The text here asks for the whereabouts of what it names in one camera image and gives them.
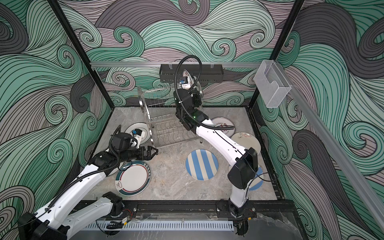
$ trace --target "black frame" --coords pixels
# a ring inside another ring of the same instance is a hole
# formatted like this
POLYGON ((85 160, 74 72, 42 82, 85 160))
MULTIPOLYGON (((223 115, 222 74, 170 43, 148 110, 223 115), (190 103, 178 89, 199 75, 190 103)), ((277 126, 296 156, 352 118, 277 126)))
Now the black frame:
MULTIPOLYGON (((96 85, 100 89, 101 93, 103 94, 105 100, 107 101, 109 107, 111 108, 111 112, 109 114, 108 120, 104 126, 104 129, 102 132, 104 132, 109 119, 112 116, 112 113, 114 111, 114 104, 112 102, 111 97, 107 93, 107 90, 105 89, 102 80, 100 79, 100 76, 98 75, 97 71, 93 70, 90 65, 90 60, 86 54, 86 52, 81 47, 79 39, 76 37, 68 19, 65 17, 64 12, 62 11, 59 3, 57 0, 47 0, 49 5, 51 6, 52 10, 54 11, 56 17, 58 18, 59 22, 61 23, 62 27, 64 28, 65 32, 67 33, 69 39, 71 40, 75 50, 79 54, 81 60, 87 67, 91 77, 95 81, 96 85)), ((278 54, 283 47, 283 44, 285 43, 286 38, 288 37, 291 28, 295 22, 295 19, 303 5, 304 0, 296 0, 293 4, 293 7, 291 9, 291 12, 284 24, 283 30, 281 32, 281 35, 279 36, 279 39, 276 43, 276 46, 270 56, 270 60, 276 60, 278 57, 278 54)), ((272 186, 275 190, 275 194, 277 197, 277 200, 267 200, 267 201, 248 201, 248 208, 254 207, 256 212, 262 213, 264 215, 274 215, 275 213, 279 212, 291 212, 294 215, 295 222, 297 224, 297 227, 303 237, 304 240, 308 239, 307 235, 305 233, 305 229, 302 225, 302 222, 300 220, 300 217, 298 215, 298 212, 296 210, 295 204, 291 200, 284 199, 283 191, 281 190, 281 186, 278 183, 278 179, 276 177, 276 172, 273 168, 272 162, 270 160, 268 150, 266 149, 263 139, 261 137, 260 131, 257 127, 256 120, 254 117, 254 114, 252 112, 252 109, 255 106, 257 97, 259 96, 259 90, 256 89, 249 104, 248 105, 240 105, 240 106, 203 106, 205 108, 214 107, 214 108, 245 108, 249 121, 251 123, 252 129, 255 133, 256 138, 259 140, 261 145, 261 154, 263 156, 263 159, 266 163, 267 171, 272 173, 270 174, 270 178, 272 181, 272 186)), ((131 106, 122 106, 122 107, 139 107, 139 105, 131 105, 131 106)), ((94 154, 94 151, 101 139, 102 134, 100 134, 97 143, 95 145, 94 150, 91 153, 91 156, 94 154)), ((80 201, 80 203, 74 208, 74 210, 79 210, 88 204, 93 203, 94 201, 80 201)), ((223 213, 220 213, 217 211, 218 204, 223 204, 223 201, 200 201, 200 200, 192 200, 192 201, 156 201, 156 200, 142 200, 142 201, 128 201, 123 200, 123 203, 127 207, 136 208, 137 211, 134 212, 134 216, 137 216, 138 214, 156 214, 156 213, 206 213, 206 214, 212 214, 212 216, 218 216, 219 217, 225 217, 223 213)))

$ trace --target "wallpaper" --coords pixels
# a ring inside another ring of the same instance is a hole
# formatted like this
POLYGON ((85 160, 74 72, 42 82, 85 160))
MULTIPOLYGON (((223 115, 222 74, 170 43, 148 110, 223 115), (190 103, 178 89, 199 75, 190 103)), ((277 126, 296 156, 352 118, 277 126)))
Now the wallpaper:
MULTIPOLYGON (((302 9, 278 61, 384 200, 384 1, 326 0, 302 9)), ((309 239, 384 239, 290 95, 255 115, 286 198, 309 239)))
MULTIPOLYGON (((269 59, 293 0, 59 0, 91 61, 208 62, 269 59)), ((99 68, 114 104, 138 105, 137 86, 161 83, 159 68, 99 68)), ((248 105, 257 69, 227 68, 203 85, 203 105, 248 105)))
POLYGON ((48 2, 0 0, 0 237, 79 174, 109 113, 48 2))

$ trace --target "striped plate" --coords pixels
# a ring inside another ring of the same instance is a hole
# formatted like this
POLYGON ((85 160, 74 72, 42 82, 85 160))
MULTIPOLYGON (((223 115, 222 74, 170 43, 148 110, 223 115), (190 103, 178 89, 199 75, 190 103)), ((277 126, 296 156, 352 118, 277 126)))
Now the striped plate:
POLYGON ((218 170, 217 158, 205 149, 192 151, 185 161, 187 172, 194 179, 205 181, 214 177, 218 170))

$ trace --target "white plate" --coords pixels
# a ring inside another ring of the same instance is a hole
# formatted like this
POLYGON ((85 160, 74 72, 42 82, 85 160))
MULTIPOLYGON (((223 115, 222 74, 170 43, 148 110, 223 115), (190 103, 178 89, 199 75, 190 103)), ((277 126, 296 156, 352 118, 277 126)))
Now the white plate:
MULTIPOLYGON (((223 117, 217 117, 212 119, 212 122, 214 123, 215 127, 220 127, 220 126, 235 126, 231 120, 228 118, 223 118, 223 117)), ((227 135, 228 137, 231 137, 235 133, 235 129, 231 130, 222 130, 222 132, 227 135)))
POLYGON ((147 187, 151 179, 149 166, 142 161, 132 161, 125 164, 121 169, 127 168, 124 172, 119 171, 116 179, 116 189, 123 195, 132 196, 140 193, 147 187))
POLYGON ((246 149, 252 147, 256 150, 257 154, 259 154, 262 149, 257 138, 247 132, 237 132, 231 137, 231 139, 246 149))
POLYGON ((140 145, 143 144, 143 143, 146 143, 146 142, 149 140, 150 135, 149 135, 149 129, 148 129, 147 124, 145 124, 145 123, 143 123, 143 122, 138 122, 138 123, 135 123, 135 124, 130 125, 130 126, 127 128, 127 130, 125 130, 125 133, 132 134, 132 130, 134 130, 134 129, 136 129, 136 128, 138 128, 138 129, 140 129, 141 131, 145 132, 144 139, 141 140, 140 145))

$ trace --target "metal wire dish rack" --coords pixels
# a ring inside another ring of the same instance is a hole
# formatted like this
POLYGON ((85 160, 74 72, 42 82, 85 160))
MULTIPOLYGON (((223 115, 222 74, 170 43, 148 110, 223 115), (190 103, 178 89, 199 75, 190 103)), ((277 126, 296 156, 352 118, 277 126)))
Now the metal wire dish rack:
POLYGON ((154 147, 164 147, 199 138, 192 131, 187 131, 176 117, 174 90, 175 88, 170 86, 144 91, 140 87, 137 88, 140 107, 154 147))

